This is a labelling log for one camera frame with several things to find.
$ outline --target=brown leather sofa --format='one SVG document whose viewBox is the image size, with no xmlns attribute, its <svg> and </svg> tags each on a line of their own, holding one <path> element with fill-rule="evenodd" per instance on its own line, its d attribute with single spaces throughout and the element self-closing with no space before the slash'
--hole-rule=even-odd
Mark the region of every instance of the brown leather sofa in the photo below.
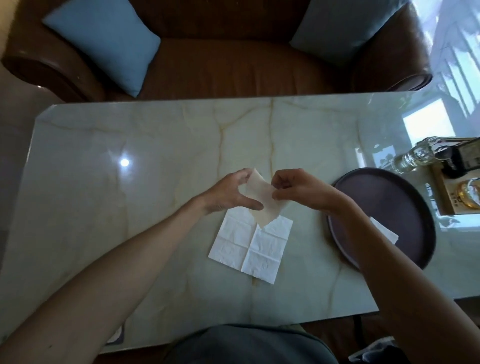
<svg viewBox="0 0 480 364">
<path fill-rule="evenodd" d="M 21 0 L 3 65 L 66 102 L 134 100 L 41 19 L 65 0 Z M 413 5 L 338 69 L 292 48 L 310 0 L 130 0 L 162 38 L 137 100 L 418 90 L 432 79 Z"/>
</svg>

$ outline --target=white paper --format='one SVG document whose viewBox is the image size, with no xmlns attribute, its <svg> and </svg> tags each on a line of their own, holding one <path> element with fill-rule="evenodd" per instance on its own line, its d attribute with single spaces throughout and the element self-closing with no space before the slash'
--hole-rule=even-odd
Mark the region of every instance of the white paper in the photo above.
<svg viewBox="0 0 480 364">
<path fill-rule="evenodd" d="M 208 257 L 273 284 L 292 224 L 292 220 L 278 216 L 260 228 L 247 208 L 231 208 Z"/>
<path fill-rule="evenodd" d="M 393 231 L 390 231 L 387 229 L 385 226 L 383 226 L 380 222 L 375 220 L 374 218 L 370 217 L 370 221 L 372 222 L 375 227 L 380 230 L 380 232 L 385 235 L 385 237 L 392 242 L 392 244 L 395 244 L 398 240 L 398 235 L 395 234 Z"/>
<path fill-rule="evenodd" d="M 264 206 L 263 210 L 260 211 L 250 210 L 261 228 L 275 220 L 287 203 L 286 201 L 274 200 L 272 198 L 273 191 L 275 191 L 275 187 L 265 181 L 260 173 L 254 169 L 247 181 L 245 195 L 260 201 Z"/>
</svg>

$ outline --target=round plate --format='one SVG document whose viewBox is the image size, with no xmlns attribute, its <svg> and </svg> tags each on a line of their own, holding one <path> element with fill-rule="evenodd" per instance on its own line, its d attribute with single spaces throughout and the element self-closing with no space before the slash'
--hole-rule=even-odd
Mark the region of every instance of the round plate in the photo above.
<svg viewBox="0 0 480 364">
<path fill-rule="evenodd" d="M 334 187 L 350 196 L 367 214 L 398 235 L 396 246 L 424 269 L 435 250 L 435 224 L 419 192 L 403 178 L 378 168 L 360 168 L 338 179 Z M 328 216 L 332 237 L 355 267 L 342 224 Z"/>
</svg>

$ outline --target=hand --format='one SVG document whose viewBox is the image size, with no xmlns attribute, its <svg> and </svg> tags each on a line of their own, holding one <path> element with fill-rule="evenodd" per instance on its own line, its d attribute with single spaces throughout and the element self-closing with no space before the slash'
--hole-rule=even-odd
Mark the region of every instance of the hand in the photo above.
<svg viewBox="0 0 480 364">
<path fill-rule="evenodd" d="M 239 186 L 248 181 L 253 170 L 244 168 L 227 174 L 199 197 L 203 200 L 206 213 L 221 211 L 227 208 L 243 206 L 251 210 L 263 209 L 262 203 L 248 198 L 239 192 Z"/>
<path fill-rule="evenodd" d="M 275 200 L 292 200 L 315 210 L 335 214 L 352 200 L 335 187 L 319 180 L 303 169 L 278 170 L 272 178 L 277 188 Z"/>
</svg>

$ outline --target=marble table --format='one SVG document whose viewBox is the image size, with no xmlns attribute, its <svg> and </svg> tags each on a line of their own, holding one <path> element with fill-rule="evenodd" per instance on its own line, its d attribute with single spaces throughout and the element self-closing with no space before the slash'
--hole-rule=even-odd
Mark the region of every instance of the marble table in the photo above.
<svg viewBox="0 0 480 364">
<path fill-rule="evenodd" d="M 38 116 L 0 274 L 0 337 L 82 268 L 225 174 L 304 168 L 333 182 L 430 136 L 474 136 L 440 93 L 56 105 Z M 428 170 L 406 176 L 436 220 L 426 275 L 454 298 L 480 294 L 480 218 L 440 216 Z M 169 342 L 211 325 L 282 325 L 377 310 L 320 213 L 294 221 L 275 284 L 207 258 L 224 213 L 198 223 L 125 323 L 124 343 Z"/>
</svg>

